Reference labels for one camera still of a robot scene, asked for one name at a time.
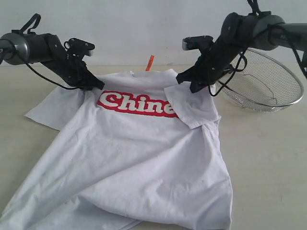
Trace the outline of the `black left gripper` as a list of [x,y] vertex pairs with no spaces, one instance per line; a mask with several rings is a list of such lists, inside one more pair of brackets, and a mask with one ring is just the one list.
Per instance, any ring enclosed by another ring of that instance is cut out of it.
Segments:
[[61,77],[69,86],[83,90],[104,88],[105,83],[88,71],[84,61],[77,57],[70,57],[66,64]]

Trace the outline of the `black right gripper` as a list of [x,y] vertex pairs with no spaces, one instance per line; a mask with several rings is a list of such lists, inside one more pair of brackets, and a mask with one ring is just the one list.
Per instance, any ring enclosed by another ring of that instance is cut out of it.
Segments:
[[210,87],[221,78],[222,72],[234,59],[234,52],[203,51],[195,64],[189,69],[179,73],[176,80],[179,84],[190,82],[191,93],[197,93]]

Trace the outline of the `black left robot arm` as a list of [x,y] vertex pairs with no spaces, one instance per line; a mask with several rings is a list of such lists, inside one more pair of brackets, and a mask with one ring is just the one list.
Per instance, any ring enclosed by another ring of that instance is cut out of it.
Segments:
[[95,45],[77,38],[61,44],[53,34],[7,33],[0,38],[0,60],[10,65],[40,63],[58,75],[69,89],[103,89],[104,83],[92,74],[84,56],[91,56]]

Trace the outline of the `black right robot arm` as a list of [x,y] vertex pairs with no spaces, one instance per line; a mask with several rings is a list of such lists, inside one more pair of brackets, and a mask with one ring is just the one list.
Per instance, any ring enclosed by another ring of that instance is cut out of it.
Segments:
[[298,51],[307,51],[307,25],[305,23],[285,23],[269,11],[260,15],[229,14],[222,25],[219,37],[186,37],[182,40],[183,50],[200,51],[195,64],[177,75],[179,84],[190,82],[190,91],[196,93],[211,86],[226,73],[237,72],[231,62],[243,56],[248,48],[271,51],[277,47],[292,49],[299,67],[306,75],[307,56],[299,57]]

